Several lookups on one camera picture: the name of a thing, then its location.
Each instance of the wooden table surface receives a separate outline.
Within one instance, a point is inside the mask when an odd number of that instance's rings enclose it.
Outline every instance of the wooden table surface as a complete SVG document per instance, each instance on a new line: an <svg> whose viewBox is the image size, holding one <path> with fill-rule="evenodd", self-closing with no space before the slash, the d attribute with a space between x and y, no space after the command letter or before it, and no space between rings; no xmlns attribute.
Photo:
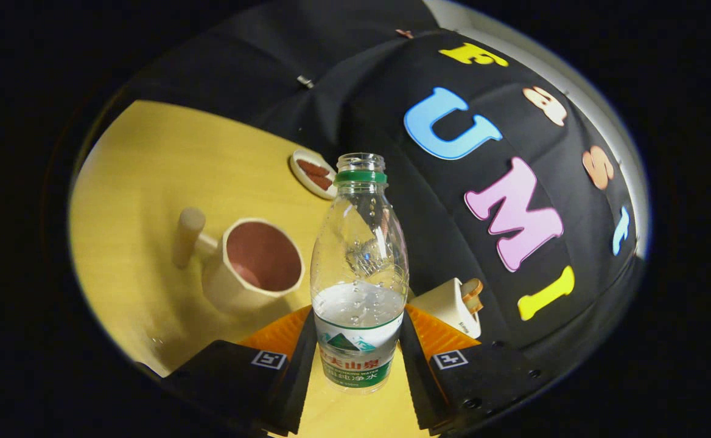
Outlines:
<svg viewBox="0 0 711 438"><path fill-rule="evenodd" d="M299 145L247 125L166 103L133 103L99 139L71 200L71 246L80 284L117 346L162 377L217 339L241 341L309 305L309 261L330 201L293 176ZM202 209L220 238L241 217L263 217L291 236L306 266L299 290L260 313L225 315L203 296L196 255L172 264L177 218ZM426 437L418 429L402 353L375 394L327 384L314 358L299 435Z"/></svg>

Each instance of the screw hole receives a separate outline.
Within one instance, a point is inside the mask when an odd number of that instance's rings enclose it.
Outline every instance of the screw hole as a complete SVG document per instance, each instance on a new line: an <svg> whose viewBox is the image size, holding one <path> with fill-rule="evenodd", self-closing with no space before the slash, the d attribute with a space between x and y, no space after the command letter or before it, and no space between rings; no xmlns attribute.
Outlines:
<svg viewBox="0 0 711 438"><path fill-rule="evenodd" d="M470 398L462 404L462 406L467 409L476 409L481 405L483 405L483 401L479 398Z"/></svg>

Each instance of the plastic water bottle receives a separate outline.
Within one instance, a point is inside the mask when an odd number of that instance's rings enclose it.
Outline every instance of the plastic water bottle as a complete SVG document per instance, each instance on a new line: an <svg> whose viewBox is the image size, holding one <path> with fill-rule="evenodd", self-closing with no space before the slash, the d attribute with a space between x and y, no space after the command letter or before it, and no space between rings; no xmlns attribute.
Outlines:
<svg viewBox="0 0 711 438"><path fill-rule="evenodd" d="M320 358L337 388L385 385L408 293L402 227L385 197L383 157L339 157L337 196L312 256L310 289Z"/></svg>

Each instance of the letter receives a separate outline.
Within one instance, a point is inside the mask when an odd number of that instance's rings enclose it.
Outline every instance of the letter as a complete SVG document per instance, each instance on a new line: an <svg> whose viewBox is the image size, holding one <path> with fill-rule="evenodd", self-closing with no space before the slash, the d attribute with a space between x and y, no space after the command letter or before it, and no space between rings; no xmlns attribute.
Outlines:
<svg viewBox="0 0 711 438"><path fill-rule="evenodd" d="M442 55L450 56L450 58L456 61L463 62L464 64L472 64L472 59L478 64L491 64L496 61L502 67L507 67L509 64L502 58L494 55L488 50L481 49L474 44L464 43L461 47L456 47L451 50L440 50Z"/></svg>
<svg viewBox="0 0 711 438"><path fill-rule="evenodd" d="M561 296L568 296L574 288L575 272L572 271L572 266L567 266L561 272L561 277L558 277L553 283L550 283L533 296L522 296L517 300L517 310L520 312L520 318L523 321L528 321L540 308L556 301Z"/></svg>
<svg viewBox="0 0 711 438"><path fill-rule="evenodd" d="M544 91L544 89L538 86L534 86L533 89L524 88L523 95L529 102L533 103L534 106L541 109L542 112L545 113L545 117L548 117L551 122L559 125L559 127L564 126L564 119L567 117L567 109L564 108L564 105L561 105L561 102L556 100L556 97L553 97L553 94Z"/></svg>
<svg viewBox="0 0 711 438"><path fill-rule="evenodd" d="M512 238L497 242L499 256L509 272L517 271L526 257L551 238L564 233L561 217L554 208L528 211L536 184L537 177L531 167L515 157L512 159L512 170L494 185L479 193L469 191L464 194L467 207L480 221L489 217L490 208L504 200L488 232L497 235L520 230Z"/></svg>
<svg viewBox="0 0 711 438"><path fill-rule="evenodd" d="M589 172L591 181L599 190L607 188L609 180L615 177L615 169L607 154L598 146L591 146L591 152L583 153L583 167Z"/></svg>
<svg viewBox="0 0 711 438"><path fill-rule="evenodd" d="M434 157L458 160L489 139L500 141L501 132L483 116L474 116L475 125L452 141L443 141L433 130L434 123L455 110L466 111L469 105L454 92L434 87L431 96L416 103L405 114L405 128L409 136Z"/></svg>
<svg viewBox="0 0 711 438"><path fill-rule="evenodd" d="M629 237L629 212L626 207L620 208L620 221L612 234L612 255L617 256L620 252L620 241Z"/></svg>

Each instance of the letter m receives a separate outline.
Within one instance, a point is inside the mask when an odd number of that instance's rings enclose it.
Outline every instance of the letter m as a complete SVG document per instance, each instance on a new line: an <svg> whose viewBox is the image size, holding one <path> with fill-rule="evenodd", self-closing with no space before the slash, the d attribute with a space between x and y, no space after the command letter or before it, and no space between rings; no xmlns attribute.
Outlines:
<svg viewBox="0 0 711 438"><path fill-rule="evenodd" d="M494 185L481 192L466 192L464 201L472 213L484 221L492 207L502 206L491 221L488 232L498 235L520 230L511 238L497 242L497 252L509 272L520 268L520 262L551 238L564 233L561 217L554 208L528 211L537 177L531 167L520 158L512 159L512 169Z"/></svg>

